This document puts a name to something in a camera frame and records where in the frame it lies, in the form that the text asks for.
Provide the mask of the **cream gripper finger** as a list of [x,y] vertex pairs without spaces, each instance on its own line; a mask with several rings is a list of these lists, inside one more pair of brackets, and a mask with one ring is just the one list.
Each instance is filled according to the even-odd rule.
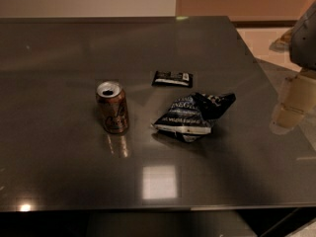
[[293,130],[315,106],[316,71],[301,70],[294,77],[286,77],[280,88],[270,129]]

